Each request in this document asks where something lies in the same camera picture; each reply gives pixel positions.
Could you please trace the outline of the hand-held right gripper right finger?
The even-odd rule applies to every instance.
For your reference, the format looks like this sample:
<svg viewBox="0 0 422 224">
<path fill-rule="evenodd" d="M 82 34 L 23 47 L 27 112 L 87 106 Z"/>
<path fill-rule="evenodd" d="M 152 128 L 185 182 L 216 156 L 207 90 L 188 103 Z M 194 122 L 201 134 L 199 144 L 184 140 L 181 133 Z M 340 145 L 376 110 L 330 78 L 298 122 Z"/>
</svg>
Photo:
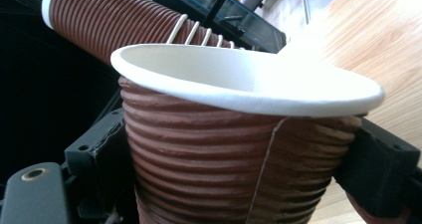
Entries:
<svg viewBox="0 0 422 224">
<path fill-rule="evenodd" d="M 422 218 L 421 151 L 364 119 L 334 178 L 367 214 L 396 218 L 403 209 Z"/>
</svg>

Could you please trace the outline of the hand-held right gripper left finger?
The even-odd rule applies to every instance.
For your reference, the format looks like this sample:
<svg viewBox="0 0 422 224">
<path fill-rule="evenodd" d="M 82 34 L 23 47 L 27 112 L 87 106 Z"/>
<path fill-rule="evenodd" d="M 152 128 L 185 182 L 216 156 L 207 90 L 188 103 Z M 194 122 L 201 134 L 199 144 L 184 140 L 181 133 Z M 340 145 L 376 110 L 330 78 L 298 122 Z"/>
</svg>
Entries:
<svg viewBox="0 0 422 224">
<path fill-rule="evenodd" d="M 71 193 L 83 219 L 135 219 L 133 169 L 123 110 L 109 112 L 65 149 Z"/>
</svg>

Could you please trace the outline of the single ribbed brown paper cup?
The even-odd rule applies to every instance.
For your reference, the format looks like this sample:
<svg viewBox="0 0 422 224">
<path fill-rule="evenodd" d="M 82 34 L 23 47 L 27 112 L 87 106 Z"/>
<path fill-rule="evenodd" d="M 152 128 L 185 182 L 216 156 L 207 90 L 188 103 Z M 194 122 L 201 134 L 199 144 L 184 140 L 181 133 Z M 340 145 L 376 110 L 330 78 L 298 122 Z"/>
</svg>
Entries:
<svg viewBox="0 0 422 224">
<path fill-rule="evenodd" d="M 307 224 L 380 84 L 310 60 L 142 44 L 119 72 L 140 224 Z"/>
</svg>

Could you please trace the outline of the stack of brown paper cups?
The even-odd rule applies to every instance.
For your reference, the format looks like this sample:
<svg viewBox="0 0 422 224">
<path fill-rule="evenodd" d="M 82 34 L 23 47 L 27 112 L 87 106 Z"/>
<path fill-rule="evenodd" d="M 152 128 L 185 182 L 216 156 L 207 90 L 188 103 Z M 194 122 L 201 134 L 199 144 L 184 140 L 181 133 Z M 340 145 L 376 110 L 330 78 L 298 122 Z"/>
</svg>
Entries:
<svg viewBox="0 0 422 224">
<path fill-rule="evenodd" d="M 184 44 L 234 49 L 236 44 L 151 0 L 42 0 L 45 24 L 109 64 L 111 53 L 134 44 Z"/>
</svg>

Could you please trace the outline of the dark glass furniture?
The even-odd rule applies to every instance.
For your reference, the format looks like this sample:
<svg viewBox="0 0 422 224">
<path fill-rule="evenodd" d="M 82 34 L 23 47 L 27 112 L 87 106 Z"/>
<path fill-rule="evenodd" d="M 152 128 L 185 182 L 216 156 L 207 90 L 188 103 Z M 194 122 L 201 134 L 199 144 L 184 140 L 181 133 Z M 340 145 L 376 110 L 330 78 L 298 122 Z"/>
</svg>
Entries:
<svg viewBox="0 0 422 224">
<path fill-rule="evenodd" d="M 216 0 L 153 0 L 200 24 Z M 248 50 L 277 54 L 286 46 L 286 35 L 237 0 L 225 0 L 210 28 L 227 41 Z"/>
</svg>

